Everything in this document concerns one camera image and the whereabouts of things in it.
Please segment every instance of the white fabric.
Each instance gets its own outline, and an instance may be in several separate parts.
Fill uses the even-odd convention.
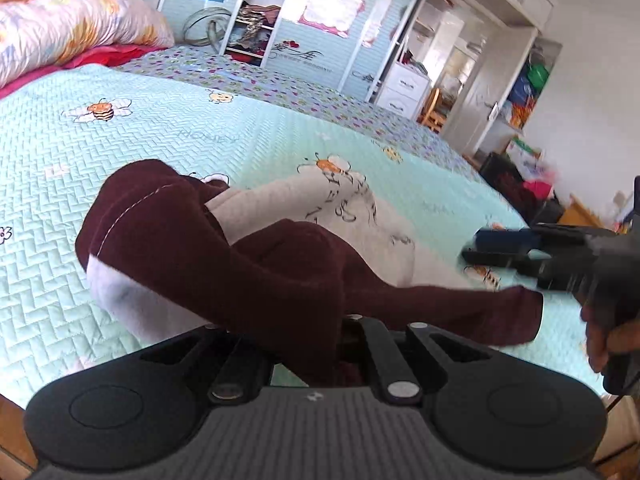
[[[208,323],[92,254],[86,275],[98,306],[143,343],[158,343]]]
[[[469,288],[455,268],[415,243],[409,222],[375,198],[348,162],[330,156],[298,172],[256,189],[229,188],[205,204],[230,244],[279,220],[310,221],[348,242],[391,285]]]

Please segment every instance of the screw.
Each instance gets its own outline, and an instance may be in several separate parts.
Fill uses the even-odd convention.
[[[211,389],[211,395],[219,400],[236,400],[242,397],[243,393],[240,384],[235,383],[216,384]]]
[[[386,390],[399,399],[411,399],[420,393],[420,386],[409,381],[396,381],[391,383]]]

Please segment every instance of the door handle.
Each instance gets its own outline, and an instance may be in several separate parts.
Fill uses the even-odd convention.
[[[487,108],[491,108],[491,112],[489,113],[489,116],[486,118],[486,120],[493,121],[498,116],[498,113],[500,113],[500,105],[498,104],[498,102],[495,102],[492,105],[489,103],[484,103],[484,106],[486,106]]]

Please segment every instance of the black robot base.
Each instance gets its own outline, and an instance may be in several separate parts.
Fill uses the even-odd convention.
[[[344,324],[357,388],[269,386],[274,361],[199,328],[57,380],[25,427],[48,479],[594,479],[582,383],[412,323]]]

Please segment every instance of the floral pillowcase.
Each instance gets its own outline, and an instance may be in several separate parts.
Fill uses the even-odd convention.
[[[30,0],[0,4],[0,88],[99,45],[174,46],[164,16],[142,0]]]

